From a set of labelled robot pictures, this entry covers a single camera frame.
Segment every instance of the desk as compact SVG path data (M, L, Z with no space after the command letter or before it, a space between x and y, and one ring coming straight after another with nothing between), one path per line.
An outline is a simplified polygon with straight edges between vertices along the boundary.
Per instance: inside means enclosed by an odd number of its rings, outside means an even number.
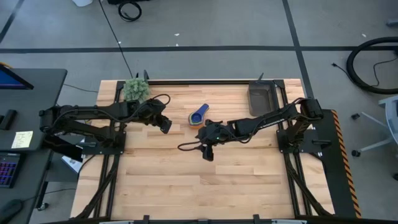
M188 127L188 115L208 103L206 119L213 121L251 117L248 85L158 85L152 96L167 93L171 102L163 114L172 120L168 134L158 128L129 123L126 148L120 157L114 193L112 220L251 219L293 218L284 157L279 152L277 126L259 131L248 144L230 142L214 147L213 162L201 152L182 152L177 145L196 141L197 129ZM299 79L284 80L289 102L303 97ZM102 81L97 104L110 105L117 81ZM282 106L280 92L279 103ZM93 121L107 126L109 121ZM308 188L317 200L333 213L328 184L321 161L302 154L301 161ZM96 156L81 171L71 217L79 214L96 192L103 156ZM298 202L304 214L300 192ZM103 197L104 215L107 196Z
M56 104L66 77L66 70L61 69L14 69L13 71L33 84L34 90L0 90L0 113L4 114L9 109L17 110L15 121L19 124L17 126L13 124L8 131L0 131L1 150L10 150L15 131L34 131L29 149L36 151L24 153L25 159L14 187L0 189L0 207L12 199L24 200L39 193L52 155L51 150L40 149L44 135L39 130L39 110ZM34 205L35 199L26 201L22 211L9 224L28 223Z

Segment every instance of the green plant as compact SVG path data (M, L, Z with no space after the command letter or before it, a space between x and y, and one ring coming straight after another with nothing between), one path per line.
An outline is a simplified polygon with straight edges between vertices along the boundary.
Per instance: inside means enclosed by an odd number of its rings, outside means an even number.
M126 101L138 100L140 103L145 101L150 94L148 83L141 78L126 80L123 92Z

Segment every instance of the black hose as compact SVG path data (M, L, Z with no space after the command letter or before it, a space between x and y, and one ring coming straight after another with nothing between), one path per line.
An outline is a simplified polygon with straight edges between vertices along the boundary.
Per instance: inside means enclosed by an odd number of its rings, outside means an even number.
M132 4L133 6L135 6L135 7L138 9L138 11L139 11L139 12L138 12L138 16L136 16L136 17L130 17L127 13L125 13L125 12L122 11L123 6L125 6L125 5L127 5L127 4ZM133 0L124 1L124 2L120 3L118 11L119 11L119 16L120 16L120 18L122 18L122 20L124 20L124 21L126 21L126 22L134 22L134 21L136 21L137 19L139 19L139 18L141 17L141 14L142 14L142 9L141 9L141 7L138 5L138 3L136 3L136 2L133 1Z
M370 47L375 44L383 44L383 43L398 43L398 37L381 37L381 38L376 38L373 40L369 40L361 45L359 45L355 50L353 50L350 55L348 56L347 63L346 63L346 68L347 68L347 73L349 77L351 78L351 81L359 86L360 88L372 92L372 93L377 93L377 94L384 94L384 95L390 95L390 94L398 94L398 88L393 88L393 89L383 89L383 88L376 88L375 86L368 85L364 81L362 81L361 78L358 77L358 75L355 72L354 69L354 59L357 56L360 51L363 49Z

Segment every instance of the keyboard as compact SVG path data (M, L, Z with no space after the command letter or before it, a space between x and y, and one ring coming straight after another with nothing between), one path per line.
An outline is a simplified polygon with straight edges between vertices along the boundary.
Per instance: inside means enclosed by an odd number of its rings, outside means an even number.
M20 159L18 153L0 152L0 188L12 188L21 166Z

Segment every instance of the monitor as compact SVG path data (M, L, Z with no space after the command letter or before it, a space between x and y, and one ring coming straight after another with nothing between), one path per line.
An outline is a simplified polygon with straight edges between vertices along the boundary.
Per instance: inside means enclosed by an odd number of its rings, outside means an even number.
M14 72L0 65L0 90L33 90L33 85L16 75Z

